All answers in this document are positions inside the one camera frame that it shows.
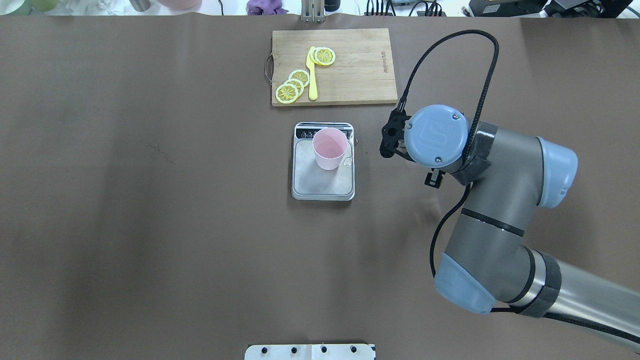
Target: citrus slice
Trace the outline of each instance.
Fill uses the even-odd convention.
[[[293,70],[289,74],[289,79],[298,79],[302,81],[302,84],[303,84],[302,86],[309,85],[309,73],[303,69]]]
[[[305,84],[298,79],[289,79],[284,83],[294,85],[298,89],[298,97],[300,97],[302,95],[302,91],[305,90]]]
[[[300,92],[296,85],[284,83],[276,89],[276,100],[283,104],[290,104],[298,100]]]
[[[316,47],[313,60],[318,65],[329,66],[335,61],[335,52],[328,47]]]

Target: blue plastic cover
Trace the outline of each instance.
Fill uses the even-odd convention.
[[[497,302],[484,286],[447,254],[442,254],[435,286],[445,299],[473,313],[488,314]]]
[[[467,142],[465,116],[446,105],[418,110],[404,128],[404,144],[412,159],[425,167],[441,168],[454,163]]]
[[[538,206],[554,208],[562,202],[578,171],[578,156],[571,149],[538,137],[542,146],[545,178]]]

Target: cutting board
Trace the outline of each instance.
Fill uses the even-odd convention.
[[[333,65],[316,65],[318,98],[309,100],[308,87],[292,104],[282,104],[275,90],[295,69],[305,69],[311,46],[335,51]],[[389,104],[398,100],[394,59],[388,29],[274,31],[272,42],[273,106]]]

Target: black cylindrical object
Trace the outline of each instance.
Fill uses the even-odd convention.
[[[324,10],[334,12],[340,8],[340,0],[324,0]]]

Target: brown tabletop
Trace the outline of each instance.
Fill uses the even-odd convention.
[[[270,105],[271,32],[317,28],[389,28],[399,91],[439,38],[493,33],[483,120],[580,159],[525,244],[640,290],[639,21],[2,17],[0,358],[231,360],[249,344],[366,341],[378,359],[637,359],[434,290],[428,243],[463,188],[380,157],[393,106]],[[438,48],[408,113],[473,113],[491,54],[478,36]],[[293,126],[324,120],[355,127],[351,202],[291,197]]]

